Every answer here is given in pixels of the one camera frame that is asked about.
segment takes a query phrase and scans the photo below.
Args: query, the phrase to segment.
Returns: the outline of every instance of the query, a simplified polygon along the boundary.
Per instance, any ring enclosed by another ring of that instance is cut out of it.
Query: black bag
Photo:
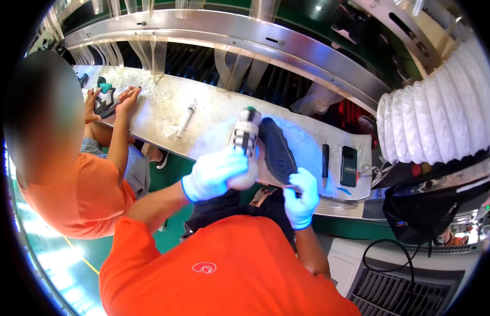
[[[404,244],[439,246],[437,237],[454,219],[459,209],[454,189],[395,196],[393,186],[386,191],[383,212],[396,239]]]

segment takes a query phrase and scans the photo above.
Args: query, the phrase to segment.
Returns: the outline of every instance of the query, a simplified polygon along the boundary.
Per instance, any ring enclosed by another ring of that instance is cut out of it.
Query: hand
[[[294,189],[283,189],[284,207],[291,226],[303,230],[312,223],[312,214],[319,204],[317,179],[305,168],[298,168],[297,174],[289,176],[289,182],[301,191],[301,198],[296,198]]]
[[[248,159],[243,148],[226,147],[203,155],[182,178],[182,188],[191,202],[205,201],[223,195],[229,190],[227,181],[248,170]]]
[[[129,115],[136,109],[136,101],[140,92],[141,87],[135,88],[130,85],[129,90],[119,94],[119,104],[115,108],[115,113],[129,117]]]
[[[87,98],[85,99],[85,124],[88,124],[93,121],[100,121],[101,116],[94,113],[94,104],[96,103],[96,97],[101,92],[101,88],[96,89],[94,92],[94,88],[87,91]]]

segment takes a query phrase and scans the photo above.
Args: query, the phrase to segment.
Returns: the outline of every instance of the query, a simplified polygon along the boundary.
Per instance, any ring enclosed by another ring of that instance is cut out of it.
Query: white glove
[[[247,170],[248,159],[243,148],[226,147],[199,157],[191,174],[182,178],[182,187],[191,202],[209,200],[226,193],[230,188],[226,182]]]
[[[317,179],[305,168],[298,168],[297,174],[289,176],[289,182],[301,191],[301,198],[296,198],[294,189],[283,189],[286,215],[294,230],[303,230],[312,223],[312,214],[319,204]]]

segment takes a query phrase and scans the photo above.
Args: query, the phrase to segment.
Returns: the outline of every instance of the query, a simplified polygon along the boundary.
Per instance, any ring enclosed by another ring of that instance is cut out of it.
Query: orange t-shirt
[[[108,315],[360,315],[298,261],[271,219],[235,215],[161,255],[147,225],[121,218],[99,273]]]
[[[26,202],[62,235],[95,239],[113,235],[115,222],[136,201],[126,180],[109,160],[80,153],[64,182],[20,188]]]

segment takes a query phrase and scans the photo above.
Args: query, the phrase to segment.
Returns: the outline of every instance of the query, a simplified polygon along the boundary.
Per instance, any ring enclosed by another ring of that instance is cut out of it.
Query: gray shorts
[[[80,152],[92,154],[104,159],[107,157],[97,140],[91,138],[84,138]],[[127,157],[124,180],[127,181],[135,192],[136,199],[140,199],[148,193],[148,187],[150,186],[151,181],[149,166],[150,159],[142,155],[133,144],[129,144],[129,154]]]

